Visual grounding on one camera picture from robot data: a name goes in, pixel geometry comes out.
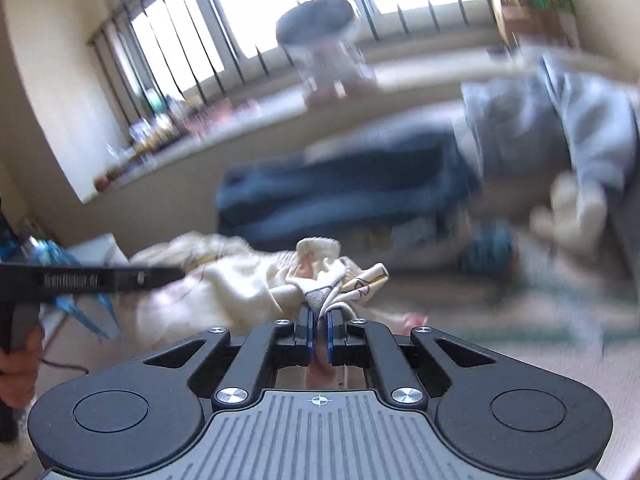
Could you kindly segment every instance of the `gray ribbed plate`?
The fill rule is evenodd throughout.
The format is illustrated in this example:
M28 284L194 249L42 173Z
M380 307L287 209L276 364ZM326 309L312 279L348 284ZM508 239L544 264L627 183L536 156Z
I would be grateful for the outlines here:
M593 471L569 478L589 477L600 478ZM47 475L47 480L62 478L57 473ZM475 468L450 452L423 415L383 406L373 391L318 394L269 390L257 406L217 414L204 436L187 453L136 478L496 480L500 477Z

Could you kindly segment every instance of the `black bar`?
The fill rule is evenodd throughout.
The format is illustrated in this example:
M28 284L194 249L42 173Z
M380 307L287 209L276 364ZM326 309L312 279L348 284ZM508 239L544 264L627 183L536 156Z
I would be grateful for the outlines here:
M216 4L214 3L213 0L209 0L209 5L211 6L211 10L213 10L213 13L216 16L216 19L218 20L218 25L220 26L220 30L222 31L222 37L225 40L226 48L228 49L229 54L231 54L231 59L233 60L234 66L236 67L236 72L238 72L240 81L242 81L242 83L244 84L246 81L244 80L244 75L242 74L242 70L240 70L240 64L238 63L238 55L236 54L236 51L234 50L233 45L231 45L231 40L226 34L226 30L222 22L222 17L220 16L220 13L216 9Z
M284 50L284 55L287 56L287 61L289 61L289 64L291 66L295 66L295 63L293 63L293 59L291 57L291 54L289 53L289 51L286 48L283 48Z
M122 116L124 117L124 120L127 121L127 125L131 126L131 121L129 121L129 117L127 116L127 113L124 111L124 106L122 106L122 102L120 101L120 98L118 97L118 93L116 92L116 89L113 86L113 81L111 81L111 77L109 76L109 72L107 71L107 67L104 64L104 60L102 59L102 54L100 54L100 47L95 43L95 41L92 41L91 46L94 48L95 57L98 58L98 62L100 63L100 68L102 69L102 72L104 72L104 76L107 79L107 84L109 85L109 88L111 89L111 93L113 94L113 97L116 99L116 102L118 104L118 108L120 108L120 111L122 113Z
M436 30L440 32L440 24L438 23L438 19L436 17L436 11L433 8L433 4L431 3L431 0L429 0L429 12L431 13L431 19L433 20L433 25L435 25Z
M164 96L164 93L162 93L162 90L160 89L160 85L158 84L158 80L156 79L156 76L154 75L154 71L151 70L151 67L148 65L148 61L146 60L146 56L144 51L142 50L142 46L140 45L140 42L138 41L138 37L136 36L136 31L133 29L133 20L131 19L131 12L129 11L129 7L127 7L127 3L124 2L123 4L123 9L124 9L124 13L127 17L127 19L129 20L129 23L131 23L131 35L133 36L133 42L136 44L136 49L138 50L138 55L140 56L140 59L144 60L148 66L148 74L151 76L151 79L154 82L154 86L156 87L156 89L158 90L158 93L160 94L160 97L162 98L162 102L164 103L164 106L166 108L169 108L169 103L166 100L166 97Z
M202 102L206 103L207 99L206 99L206 97L204 97L204 92L202 91L202 87L200 86L200 82L198 81L198 78L196 77L196 73L193 71L193 67L191 66L191 61L189 61L189 56L187 56L187 51L184 49L184 45L182 44L182 40L180 39L180 34L178 34L178 29L175 28L175 23L174 23L173 17L171 16L171 11L169 10L169 7L166 4L165 0L162 0L162 3L164 3L164 8L166 9L166 13L169 15L169 21L171 22L171 26L174 28L175 37L178 38L178 43L180 43L180 48L182 49L182 54L184 55L184 59L187 60L187 65L189 67L189 71L191 72L191 75L193 76L193 79L196 82L196 86L198 87L198 93L200 94ZM187 7L187 13L188 13L188 15L191 15L191 13L189 12L189 7Z
M125 90L127 91L127 96L129 97L129 100L131 101L131 105L133 106L133 109L138 114L138 118L142 119L143 117L140 114L140 112L138 110L138 107L136 106L136 100L133 98L133 95L131 95L131 90L129 89L129 85L127 84L127 79L126 79L125 75L122 73L122 69L120 68L120 63L118 62L118 57L116 56L116 53L115 53L113 47L111 46L111 42L109 41L109 38L107 38L107 33L104 31L104 29L102 30L102 38L104 39L104 42L107 44L107 49L109 51L109 54L111 54L111 59L113 59L113 64L116 67L116 72L118 72L118 76L120 77L120 80L122 81L122 85L124 86Z
M460 6L460 14L462 14L462 19L464 20L465 25L468 27L469 18L466 16L465 4L462 2L462 0L458 0L458 5Z
M364 7L364 13L367 17L367 21L369 22L369 27L371 28L371 33L373 34L373 38L376 41L380 41L380 37L378 35L378 31L376 30L376 25L373 23L373 16L369 12L369 6L367 5L366 0L360 0L362 2L362 6Z
M406 26L406 20L404 18L404 13L402 12L402 9L400 8L400 6L398 6L398 18L400 18L400 23L402 23L402 30L404 30L404 33L406 35L409 35L409 27Z
M220 81L220 76L218 75L218 71L213 66L213 62L212 62L211 58L209 57L209 53L207 52L207 49L204 47L204 42L202 41L202 37L200 36L200 32L198 31L198 27L196 27L196 23L193 21L193 16L191 15L191 11L189 10L189 6L187 5L187 0L182 0L182 2L184 3L184 6L187 9L187 13L189 14L189 17L191 19L191 25L193 25L193 28L195 29L196 34L198 35L198 39L200 40L200 45L202 46L202 49L204 51L204 55L207 56L207 61L209 61L209 64L211 65L211 69L213 70L213 77L216 78L216 83L218 83L218 87L220 88L220 91L222 92L222 95L226 95L226 91L225 91L225 88L222 86L222 81Z
M264 70L264 75L269 75L269 70L267 69L267 64L264 62L264 58L262 57L262 53L257 45L254 45L255 51L258 53L258 59L260 60L260 64L262 65L262 70Z
M122 33L120 32L120 29L118 28L118 21L115 18L111 18L111 23L113 23L113 26L116 28L116 32L118 33L118 36L122 36ZM151 102L149 102L149 99L146 97L146 92L145 92L145 87L142 84L142 81L140 81L140 77L138 76L138 71L136 70L136 66L135 64L132 62L131 58L129 57L129 55L127 54L127 59L129 59L129 63L133 69L133 73L136 76L136 81L138 82L138 85L140 86L140 90L142 91L142 95L145 98L146 104L149 106L149 113L151 113L153 115L154 113L154 108L151 106Z
M151 28L151 33L154 35L154 39L156 40L156 45L158 46L158 49L160 49L160 54L162 54L162 59L164 59L164 64L166 65L166 68L169 71L169 74L171 75L171 79L174 80L175 87L178 89L178 92L180 92L180 95L184 99L184 94L182 93L182 90L180 90L180 87L178 86L178 83L175 80L174 73L171 72L171 67L169 66L169 62L166 60L166 56L164 55L164 51L162 50L162 47L160 46L160 42L158 41L158 37L156 36L156 32L154 31L154 26L152 25L151 20L149 19L149 16L146 13L145 3L144 3L143 0L139 0L139 1L140 1L140 7L142 8L142 13L148 19L149 27ZM160 93L162 93L162 89L160 87L158 87L158 90L160 91Z

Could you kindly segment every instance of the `crosshair symbol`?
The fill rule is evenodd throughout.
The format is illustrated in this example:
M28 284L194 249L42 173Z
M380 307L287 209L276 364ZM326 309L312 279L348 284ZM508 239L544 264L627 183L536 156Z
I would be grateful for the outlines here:
M318 396L315 396L313 399L309 399L308 402L312 402L316 406L324 406L326 403L331 402L331 399L327 399L322 395L318 395Z

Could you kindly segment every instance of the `triangular cutout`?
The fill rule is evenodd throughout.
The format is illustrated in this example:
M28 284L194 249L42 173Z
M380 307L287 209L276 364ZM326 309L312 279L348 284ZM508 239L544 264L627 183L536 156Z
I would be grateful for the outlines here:
M185 345L178 346L178 348L147 359L145 365L159 366L162 368L180 368L193 357L204 343L204 339L189 341Z
M460 367L472 368L474 366L490 365L495 363L495 361L490 357L470 350L469 348L457 343L448 341L447 339L436 339L436 343Z

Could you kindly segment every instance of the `window sill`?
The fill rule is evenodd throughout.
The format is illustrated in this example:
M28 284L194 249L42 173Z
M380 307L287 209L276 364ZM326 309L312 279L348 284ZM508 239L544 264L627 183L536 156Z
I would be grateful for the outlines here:
M233 116L208 136L189 137L163 150L150 161L124 174L101 195L118 192L132 182L195 153L247 134L259 135L261 130L270 126L284 127L287 121L297 121L295 128L290 126L289 129L299 130L313 121L328 120L328 136L353 125L354 120L364 122L409 107L459 98L460 83L464 80L487 80L497 75L529 73L535 70L535 64L524 66L507 56L491 56L486 48L476 48L452 54L382 62L374 65L373 69L380 87L378 92L345 97L326 107L309 109L304 102L302 85L293 86L260 99L259 108L255 111ZM424 90L431 91L427 97ZM337 127L334 126L336 117L345 118L344 121L338 120Z

